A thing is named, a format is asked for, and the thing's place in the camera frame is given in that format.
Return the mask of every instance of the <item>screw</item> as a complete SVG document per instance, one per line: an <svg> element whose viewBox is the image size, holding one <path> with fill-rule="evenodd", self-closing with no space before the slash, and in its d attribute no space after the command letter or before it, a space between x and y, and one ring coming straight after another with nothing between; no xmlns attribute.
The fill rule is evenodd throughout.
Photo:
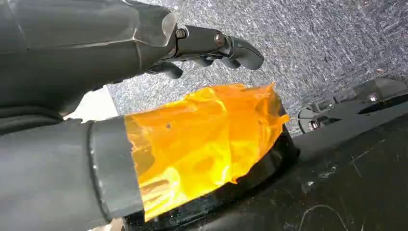
<svg viewBox="0 0 408 231"><path fill-rule="evenodd" d="M187 33L186 33L185 30L183 30L183 29L176 30L176 38L183 39L185 37L187 37Z"/></svg>
<svg viewBox="0 0 408 231"><path fill-rule="evenodd" d="M223 34L221 33L216 33L216 35L214 36L214 41L216 42L216 44L218 46L224 46L225 43L225 37Z"/></svg>

